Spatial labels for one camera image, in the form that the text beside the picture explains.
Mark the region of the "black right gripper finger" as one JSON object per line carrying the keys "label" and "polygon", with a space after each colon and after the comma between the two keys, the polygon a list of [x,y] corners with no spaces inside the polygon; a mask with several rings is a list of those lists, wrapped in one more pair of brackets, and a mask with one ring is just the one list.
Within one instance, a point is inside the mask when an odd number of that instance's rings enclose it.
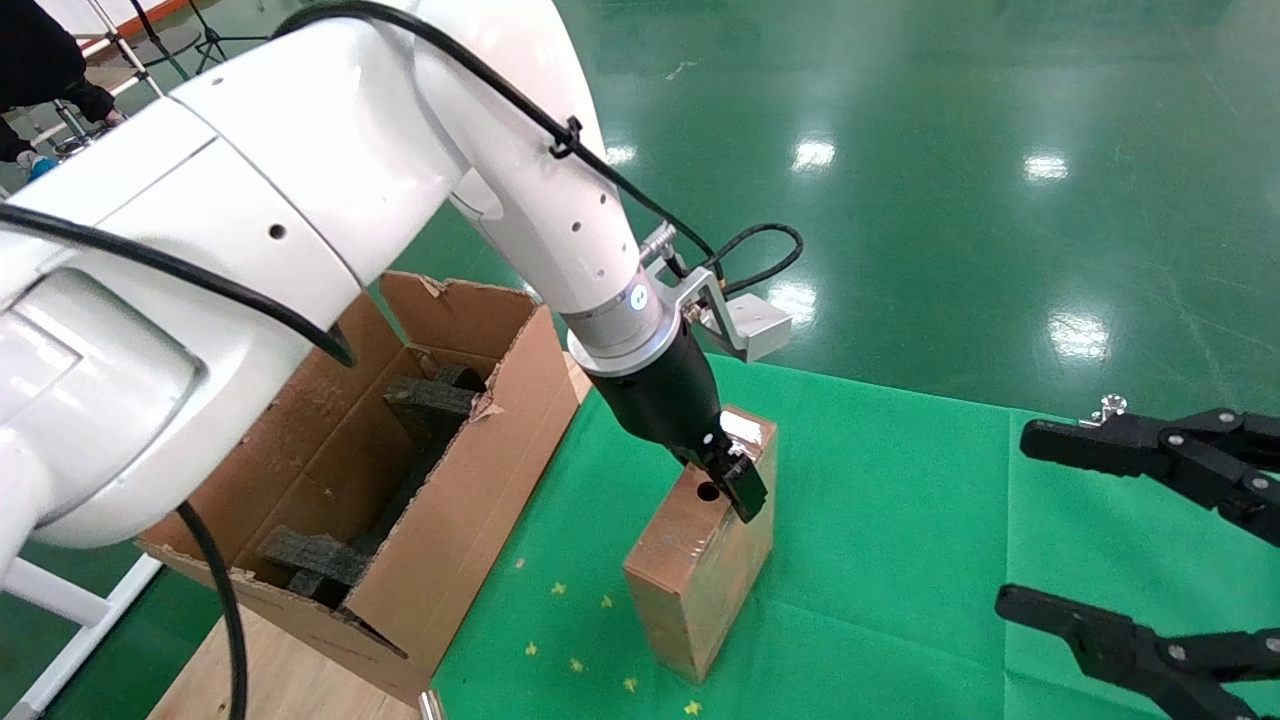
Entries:
{"label": "black right gripper finger", "polygon": [[1028,421],[1032,459],[1112,477],[1148,477],[1253,537],[1279,544],[1279,419],[1213,407],[1165,420],[1102,407],[1085,420]]}
{"label": "black right gripper finger", "polygon": [[1144,696],[1170,719],[1257,719],[1228,685],[1279,678],[1275,628],[1166,637],[1126,615],[1016,584],[1000,587],[995,611],[1056,635],[1085,676]]}

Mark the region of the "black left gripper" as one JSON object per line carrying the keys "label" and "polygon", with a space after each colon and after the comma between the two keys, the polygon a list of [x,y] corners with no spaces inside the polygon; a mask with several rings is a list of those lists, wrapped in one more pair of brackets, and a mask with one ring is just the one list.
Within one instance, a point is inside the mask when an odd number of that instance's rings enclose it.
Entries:
{"label": "black left gripper", "polygon": [[636,372],[586,377],[623,429],[705,473],[700,500],[726,498],[744,524],[760,514],[765,482],[746,447],[721,427],[719,388],[691,329],[678,329],[668,348]]}

